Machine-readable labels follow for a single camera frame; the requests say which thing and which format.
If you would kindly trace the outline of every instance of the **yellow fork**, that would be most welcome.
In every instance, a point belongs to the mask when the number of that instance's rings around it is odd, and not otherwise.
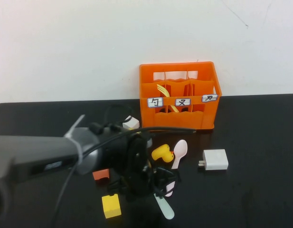
[[[164,88],[163,86],[157,84],[157,89],[158,89],[161,93],[163,93],[163,95],[165,95],[166,97],[170,97],[170,93],[169,93],[169,92],[167,91],[167,89]],[[171,108],[174,110],[174,112],[176,112],[176,113],[179,112],[179,110],[178,110],[175,106],[171,105]]]

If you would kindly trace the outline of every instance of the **orange block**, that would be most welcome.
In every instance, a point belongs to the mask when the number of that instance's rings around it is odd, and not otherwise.
[[[109,169],[93,172],[93,176],[95,181],[105,177],[109,178]]]

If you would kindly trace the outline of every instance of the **label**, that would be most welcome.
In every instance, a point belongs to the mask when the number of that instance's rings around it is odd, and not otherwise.
[[[190,98],[176,99],[176,106],[190,105]]]
[[[202,102],[216,101],[217,99],[218,99],[217,94],[207,94],[202,96]]]
[[[163,98],[162,97],[152,97],[147,99],[149,108],[157,108],[163,106]]]

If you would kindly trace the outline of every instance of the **spoon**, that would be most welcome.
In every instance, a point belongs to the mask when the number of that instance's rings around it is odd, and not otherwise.
[[[164,199],[164,197],[162,197],[160,199],[159,196],[156,196],[156,193],[154,194],[154,197],[156,198],[156,201],[157,201],[164,217],[166,219],[172,219],[175,216],[175,212],[173,211],[173,209],[171,208],[169,203],[166,201],[166,199]]]
[[[171,167],[172,170],[175,170],[179,166],[180,159],[186,155],[188,152],[188,144],[185,140],[181,139],[179,142],[177,142],[175,148],[174,148],[174,156],[175,160],[173,163],[173,166]],[[172,182],[166,186],[166,191],[170,191],[174,188],[175,182]],[[170,193],[166,194],[165,196],[169,197],[173,194],[171,191]]]

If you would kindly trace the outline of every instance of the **plastic utensil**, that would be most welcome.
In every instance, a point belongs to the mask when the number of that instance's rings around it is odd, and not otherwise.
[[[186,155],[188,152],[188,144],[185,140],[181,139],[179,142],[177,142],[175,148],[174,148],[174,156],[175,160],[173,163],[173,166],[171,167],[172,170],[175,170],[179,166],[180,159]],[[175,182],[170,183],[166,186],[166,191],[170,191],[174,188]],[[166,194],[165,196],[169,197],[173,194],[171,191],[170,193]]]
[[[165,95],[166,97],[170,97],[170,93],[169,93],[169,92],[167,91],[167,89],[164,88],[163,86],[157,84],[157,89],[158,89],[161,93],[163,93],[163,95]],[[179,110],[178,110],[175,106],[171,105],[171,108],[174,110],[174,112],[176,112],[176,113],[179,112]]]
[[[175,212],[173,211],[173,209],[171,208],[169,203],[166,201],[166,199],[164,199],[164,197],[162,197],[160,199],[159,196],[156,196],[156,193],[154,194],[154,197],[155,197],[164,217],[166,219],[172,219],[175,216]]]

